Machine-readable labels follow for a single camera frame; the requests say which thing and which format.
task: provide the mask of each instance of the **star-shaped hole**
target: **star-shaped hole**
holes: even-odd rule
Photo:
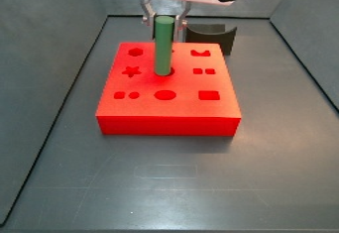
[[[139,66],[131,67],[127,66],[126,67],[126,71],[122,74],[127,74],[129,77],[131,78],[135,74],[141,74],[142,72],[139,71]]]

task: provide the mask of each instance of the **red shape sorter block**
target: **red shape sorter block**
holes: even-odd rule
[[[154,43],[121,44],[97,110],[102,133],[234,136],[242,113],[219,45],[174,44],[167,76],[154,60]]]

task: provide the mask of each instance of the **square hole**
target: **square hole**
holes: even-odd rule
[[[207,68],[206,74],[217,74],[217,71],[213,68]]]
[[[114,93],[114,99],[123,99],[125,98],[125,92],[119,91]]]
[[[201,68],[194,68],[194,73],[195,74],[203,74],[203,70]]]

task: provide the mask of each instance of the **hole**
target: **hole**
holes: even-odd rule
[[[123,99],[125,98],[125,92],[119,91],[114,93],[114,99]]]
[[[199,91],[201,100],[221,100],[219,91],[215,90],[201,90]]]
[[[139,66],[135,66],[135,67],[127,66],[122,74],[127,74],[129,77],[131,78],[135,74],[141,74],[141,73],[142,72],[139,71]]]
[[[129,96],[131,99],[137,99],[141,96],[141,94],[138,92],[131,92]]]
[[[141,48],[134,48],[129,51],[129,54],[134,57],[142,56],[143,55],[143,49]]]
[[[194,68],[194,73],[195,74],[203,74],[203,70],[201,68]]]
[[[173,90],[159,90],[154,96],[159,100],[173,100],[177,97],[177,93]]]
[[[211,52],[210,51],[205,51],[202,53],[197,52],[197,50],[191,50],[191,55],[194,57],[210,57],[211,56]]]
[[[213,68],[207,68],[206,74],[217,74],[217,71]]]
[[[174,74],[175,74],[175,68],[171,67],[171,72],[170,72],[166,76],[171,76],[171,75],[174,75]]]

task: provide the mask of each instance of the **hexagonal hole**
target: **hexagonal hole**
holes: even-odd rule
[[[129,54],[134,57],[142,56],[143,55],[143,49],[141,48],[134,48],[129,51]]]

